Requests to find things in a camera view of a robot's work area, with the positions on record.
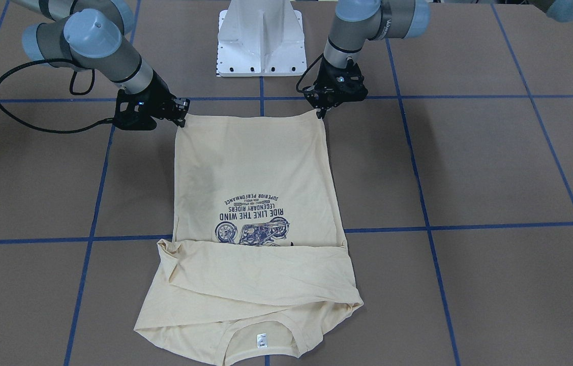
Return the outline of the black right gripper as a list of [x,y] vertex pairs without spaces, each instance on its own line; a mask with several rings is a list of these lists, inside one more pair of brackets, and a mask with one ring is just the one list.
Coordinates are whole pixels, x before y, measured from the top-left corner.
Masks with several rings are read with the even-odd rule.
[[125,131],[152,131],[158,125],[156,120],[166,119],[184,128],[189,107],[189,98],[173,95],[154,72],[149,86],[143,91],[127,94],[120,90],[117,93],[113,125]]

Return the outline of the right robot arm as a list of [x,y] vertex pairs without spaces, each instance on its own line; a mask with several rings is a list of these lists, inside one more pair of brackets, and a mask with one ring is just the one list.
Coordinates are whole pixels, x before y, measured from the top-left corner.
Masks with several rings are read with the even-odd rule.
[[190,102],[166,83],[126,39],[135,25],[124,1],[19,1],[47,23],[26,28],[22,43],[30,65],[99,71],[117,86],[114,116],[121,130],[151,131],[159,119],[184,127]]

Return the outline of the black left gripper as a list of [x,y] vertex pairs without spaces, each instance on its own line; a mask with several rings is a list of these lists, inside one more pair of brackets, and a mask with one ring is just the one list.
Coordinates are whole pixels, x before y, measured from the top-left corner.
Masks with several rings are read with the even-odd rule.
[[323,120],[326,109],[338,107],[342,103],[360,102],[367,95],[365,77],[358,64],[349,61],[345,69],[338,69],[331,65],[323,56],[319,56],[309,67],[305,76],[317,63],[321,63],[317,72],[316,81],[312,86],[303,88],[305,99],[317,108],[317,118]]

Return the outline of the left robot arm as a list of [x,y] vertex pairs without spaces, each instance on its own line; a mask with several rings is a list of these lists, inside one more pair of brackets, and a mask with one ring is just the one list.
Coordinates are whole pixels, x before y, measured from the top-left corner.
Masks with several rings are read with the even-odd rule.
[[[521,3],[532,5],[556,22],[573,21],[573,1]],[[304,71],[296,92],[317,109],[320,119],[342,103],[365,100],[368,90],[357,62],[365,41],[419,37],[430,23],[430,13],[428,1],[338,1],[325,50]],[[319,61],[313,85],[301,89],[301,81]]]

